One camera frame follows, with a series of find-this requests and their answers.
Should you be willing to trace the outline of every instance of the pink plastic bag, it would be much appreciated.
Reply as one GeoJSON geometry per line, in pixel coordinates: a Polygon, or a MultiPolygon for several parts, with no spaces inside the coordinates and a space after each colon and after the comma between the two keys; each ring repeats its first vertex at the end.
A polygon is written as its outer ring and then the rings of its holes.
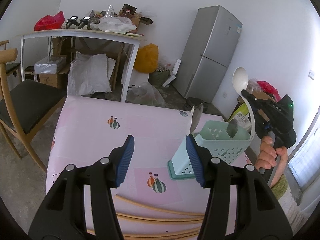
{"type": "Polygon", "coordinates": [[[279,96],[278,90],[276,90],[273,86],[271,86],[266,81],[257,81],[259,86],[261,87],[263,92],[273,94],[275,97],[276,102],[279,102],[281,97],[279,96]]]}
{"type": "Polygon", "coordinates": [[[36,31],[43,31],[43,30],[54,30],[60,29],[62,24],[64,23],[64,16],[63,11],[60,11],[55,16],[47,15],[41,18],[35,25],[35,32],[36,31]]]}

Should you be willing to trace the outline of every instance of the mint green plastic basket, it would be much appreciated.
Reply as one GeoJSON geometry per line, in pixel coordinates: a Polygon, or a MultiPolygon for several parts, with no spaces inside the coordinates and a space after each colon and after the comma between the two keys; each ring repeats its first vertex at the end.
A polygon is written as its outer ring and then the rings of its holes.
{"type": "MultiPolygon", "coordinates": [[[[197,144],[207,148],[213,157],[219,157],[227,164],[236,158],[250,145],[250,134],[242,127],[233,138],[227,133],[227,122],[207,121],[199,133],[193,133],[197,144]]],[[[194,178],[193,169],[186,149],[186,138],[168,162],[169,174],[172,179],[194,178]]]]}

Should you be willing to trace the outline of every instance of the white ladle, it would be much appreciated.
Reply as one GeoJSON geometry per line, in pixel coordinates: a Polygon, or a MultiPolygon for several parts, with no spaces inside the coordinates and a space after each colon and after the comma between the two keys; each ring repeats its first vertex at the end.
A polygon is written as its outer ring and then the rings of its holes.
{"type": "Polygon", "coordinates": [[[245,104],[247,105],[247,108],[249,110],[249,114],[250,114],[250,118],[251,118],[250,141],[252,141],[254,138],[255,130],[256,130],[256,125],[254,122],[254,115],[253,115],[253,111],[252,111],[252,108],[251,108],[248,100],[245,99],[244,96],[241,94],[241,91],[243,89],[247,88],[248,82],[249,82],[249,77],[248,77],[248,74],[245,71],[245,69],[243,67],[237,68],[235,70],[235,72],[233,73],[232,84],[233,84],[233,88],[236,90],[236,92],[239,94],[239,96],[241,96],[242,100],[245,102],[245,104]]]}

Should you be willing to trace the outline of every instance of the chair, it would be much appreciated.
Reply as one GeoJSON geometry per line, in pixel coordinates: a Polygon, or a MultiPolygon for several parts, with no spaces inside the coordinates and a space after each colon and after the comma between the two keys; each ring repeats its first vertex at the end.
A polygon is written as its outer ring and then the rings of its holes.
{"type": "MultiPolygon", "coordinates": [[[[9,40],[7,41],[0,41],[0,47],[4,46],[4,49],[6,49],[6,45],[9,43],[9,40]]],[[[21,83],[21,71],[20,71],[20,63],[11,63],[11,64],[6,64],[6,72],[7,76],[11,75],[12,73],[15,72],[14,76],[19,77],[19,81],[21,83]]]]}
{"type": "Polygon", "coordinates": [[[46,166],[30,142],[45,121],[64,104],[66,93],[29,79],[9,91],[5,64],[16,60],[17,54],[17,49],[0,51],[0,96],[3,98],[0,101],[0,130],[20,159],[22,157],[10,140],[6,129],[23,143],[33,160],[46,172],[46,166]]]}

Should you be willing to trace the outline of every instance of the refrigerator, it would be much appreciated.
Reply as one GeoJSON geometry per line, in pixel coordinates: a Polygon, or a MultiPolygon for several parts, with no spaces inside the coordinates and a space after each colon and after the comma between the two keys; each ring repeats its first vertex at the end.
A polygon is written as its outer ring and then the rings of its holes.
{"type": "Polygon", "coordinates": [[[173,86],[185,98],[212,102],[235,52],[242,23],[222,6],[200,8],[173,86]]]}

